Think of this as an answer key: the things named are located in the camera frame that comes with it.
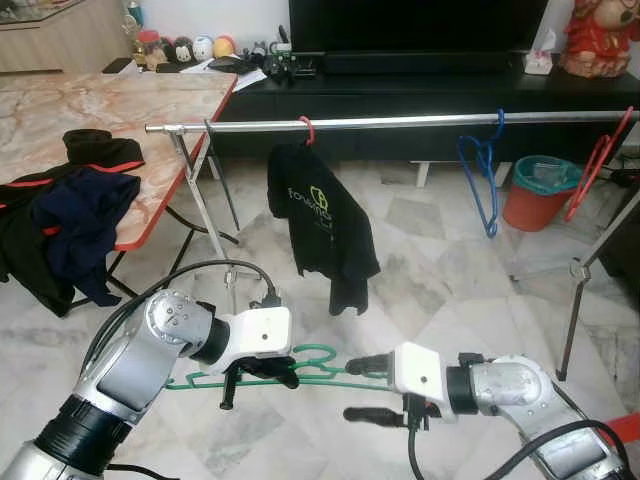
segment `red trim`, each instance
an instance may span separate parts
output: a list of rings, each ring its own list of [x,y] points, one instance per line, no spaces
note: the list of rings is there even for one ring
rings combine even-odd
[[[220,115],[222,114],[224,107],[226,107],[227,103],[229,102],[229,98],[231,98],[231,94],[233,94],[233,89],[235,88],[237,82],[238,82],[238,76],[236,75],[236,78],[233,80],[233,83],[229,87],[229,90],[227,91],[224,98],[220,102],[220,105],[218,105],[218,109],[215,111],[215,113],[211,117],[212,122],[215,122],[218,119],[218,117],[220,117]],[[205,136],[204,133],[200,135],[198,142],[196,143],[195,147],[193,147],[193,150],[191,151],[192,160],[198,156],[198,153],[200,153],[200,149],[202,148],[202,144],[204,143],[204,136]],[[180,173],[178,175],[176,175],[176,179],[171,184],[171,187],[169,187],[169,190],[165,195],[164,199],[162,199],[162,203],[160,204],[160,207],[156,210],[156,213],[153,215],[151,220],[149,220],[149,223],[147,223],[147,228],[145,228],[144,232],[142,232],[142,235],[140,235],[140,238],[138,238],[138,240],[132,243],[118,243],[116,239],[116,245],[114,247],[114,250],[119,252],[126,252],[130,250],[136,250],[140,248],[142,245],[144,245],[144,243],[147,241],[147,238],[149,238],[149,235],[151,235],[153,228],[156,226],[156,223],[158,223],[158,219],[160,218],[160,215],[162,215],[162,213],[164,212],[164,209],[166,208],[166,206],[169,204],[169,201],[173,197],[173,194],[182,183],[183,178],[184,178],[184,168],[180,170]]]
[[[96,165],[95,163],[88,163],[86,166],[93,168],[94,170],[97,170],[99,172],[118,173],[124,172],[126,170],[133,170],[134,168],[138,168],[141,165],[144,165],[144,162],[139,160],[136,162],[121,163],[120,165],[116,165],[115,167],[103,167],[101,165]]]
[[[624,443],[640,440],[640,412],[607,422]]]
[[[51,182],[53,182],[53,178],[46,178],[44,180],[33,180],[31,182],[11,182],[7,183],[5,187],[40,187],[42,185],[49,185]]]
[[[61,230],[62,230],[62,227],[60,225],[56,225],[55,227],[43,228],[42,233],[47,237],[51,237],[52,235],[56,235],[60,233]]]

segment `printed logo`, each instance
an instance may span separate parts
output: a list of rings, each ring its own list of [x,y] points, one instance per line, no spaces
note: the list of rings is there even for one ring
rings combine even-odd
[[[327,197],[325,197],[324,192],[320,190],[318,187],[314,187],[311,185],[311,198],[322,210],[325,212],[329,209],[329,202]]]

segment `orange bucket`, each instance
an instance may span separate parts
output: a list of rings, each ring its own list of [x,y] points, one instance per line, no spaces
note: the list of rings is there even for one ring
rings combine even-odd
[[[543,196],[513,185],[502,216],[512,227],[539,232],[551,223],[574,192],[575,189]]]
[[[530,155],[514,167],[513,185],[502,216],[525,232],[549,225],[576,191],[582,170],[575,164],[547,155]]]

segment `teal bucket lid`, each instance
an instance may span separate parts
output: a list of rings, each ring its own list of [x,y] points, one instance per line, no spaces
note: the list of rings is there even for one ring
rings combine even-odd
[[[582,169],[575,163],[548,155],[529,155],[516,162],[514,182],[538,195],[550,196],[573,190]]]

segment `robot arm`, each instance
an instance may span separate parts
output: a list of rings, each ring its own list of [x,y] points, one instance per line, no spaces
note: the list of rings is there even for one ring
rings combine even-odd
[[[445,367],[437,352],[408,342],[388,355],[352,360],[346,367],[350,373],[387,371],[392,389],[403,395],[407,414],[347,409],[345,418],[415,431],[422,422],[426,428],[429,416],[454,422],[457,415],[480,412],[509,420],[523,443],[586,418],[526,357],[510,355],[487,362],[479,354],[461,354],[459,360],[459,366]],[[532,457],[553,480],[624,478],[626,468],[593,428],[559,435]]]
[[[172,290],[153,295],[127,319],[123,335],[84,369],[58,416],[23,445],[0,479],[102,478],[115,449],[149,410],[179,357],[227,372],[230,403],[238,362],[288,356],[291,317],[286,308],[249,310],[227,321],[215,318],[214,311]]]
[[[233,407],[239,369],[298,384],[288,365],[291,318],[283,307],[249,310],[223,320],[213,307],[161,290],[127,319],[123,335],[83,369],[58,416],[20,449],[0,480],[99,480],[115,449],[149,410],[176,360],[189,357],[211,373],[225,373],[221,408]],[[350,361],[352,374],[386,372],[402,394],[406,415],[387,409],[347,409],[349,421],[408,426],[415,435],[429,416],[500,415],[523,442],[584,419],[550,378],[521,356],[485,361],[462,354],[446,367],[440,355],[411,343],[392,353]],[[625,465],[594,429],[562,434],[537,448],[534,460],[553,480],[623,478]]]

